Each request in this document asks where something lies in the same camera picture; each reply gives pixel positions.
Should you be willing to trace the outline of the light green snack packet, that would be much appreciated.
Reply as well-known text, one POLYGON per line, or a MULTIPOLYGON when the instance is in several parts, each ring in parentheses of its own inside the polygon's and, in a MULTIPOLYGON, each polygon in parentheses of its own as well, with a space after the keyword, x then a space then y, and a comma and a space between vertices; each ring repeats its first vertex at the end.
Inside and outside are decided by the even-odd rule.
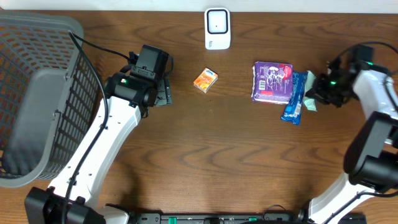
POLYGON ((307 81, 305 83, 305 91, 303 96, 303 103, 309 111, 317 111, 315 99, 313 96, 313 83, 315 81, 315 75, 311 71, 307 71, 307 81))

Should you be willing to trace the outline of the orange small box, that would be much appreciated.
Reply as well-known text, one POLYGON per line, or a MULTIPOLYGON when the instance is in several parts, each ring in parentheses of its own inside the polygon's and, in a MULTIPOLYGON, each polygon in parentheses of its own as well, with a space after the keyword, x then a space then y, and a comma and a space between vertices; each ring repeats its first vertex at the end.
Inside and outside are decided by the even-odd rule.
POLYGON ((205 68, 201 74, 194 80, 193 86, 198 88, 204 93, 211 88, 211 86, 217 81, 218 74, 209 68, 205 68))

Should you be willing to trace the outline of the blue Oreo cookie pack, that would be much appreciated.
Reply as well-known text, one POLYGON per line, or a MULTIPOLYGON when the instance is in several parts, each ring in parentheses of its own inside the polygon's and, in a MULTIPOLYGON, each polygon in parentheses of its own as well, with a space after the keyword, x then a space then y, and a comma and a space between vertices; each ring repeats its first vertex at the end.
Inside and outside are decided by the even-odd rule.
POLYGON ((293 73, 292 96, 290 97, 290 100, 285 107, 284 113, 281 116, 282 121, 287 121, 294 125, 300 124, 307 77, 308 72, 293 73))

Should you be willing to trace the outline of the red purple snack bag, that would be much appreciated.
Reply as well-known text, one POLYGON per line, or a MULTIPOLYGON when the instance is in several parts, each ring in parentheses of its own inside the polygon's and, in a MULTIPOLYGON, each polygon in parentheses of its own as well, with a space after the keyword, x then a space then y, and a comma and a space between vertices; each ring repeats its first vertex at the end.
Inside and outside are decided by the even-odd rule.
POLYGON ((293 66, 257 61, 252 67, 251 98, 256 102, 286 105, 292 96, 293 66))

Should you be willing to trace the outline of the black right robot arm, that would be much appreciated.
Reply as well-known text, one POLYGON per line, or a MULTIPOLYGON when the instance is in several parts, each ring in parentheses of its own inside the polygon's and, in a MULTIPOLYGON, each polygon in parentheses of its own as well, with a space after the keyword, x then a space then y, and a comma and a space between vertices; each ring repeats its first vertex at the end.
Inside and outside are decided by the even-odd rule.
POLYGON ((315 81, 317 98, 342 105, 342 98, 357 98, 366 122, 346 151, 343 173, 321 195, 311 199, 304 221, 338 223, 365 200, 397 196, 397 155, 384 150, 397 147, 397 95, 388 69, 329 68, 315 81))

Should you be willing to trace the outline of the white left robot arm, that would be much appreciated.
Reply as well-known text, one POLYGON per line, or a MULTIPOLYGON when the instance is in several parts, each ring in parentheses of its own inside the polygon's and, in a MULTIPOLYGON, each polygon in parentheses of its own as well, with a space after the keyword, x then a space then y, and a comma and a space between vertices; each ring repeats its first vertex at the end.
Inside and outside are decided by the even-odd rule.
POLYGON ((117 205, 97 209, 98 197, 117 153, 151 106, 172 102, 169 73, 117 72, 109 77, 95 119, 72 158, 47 189, 25 198, 29 223, 129 223, 117 205))

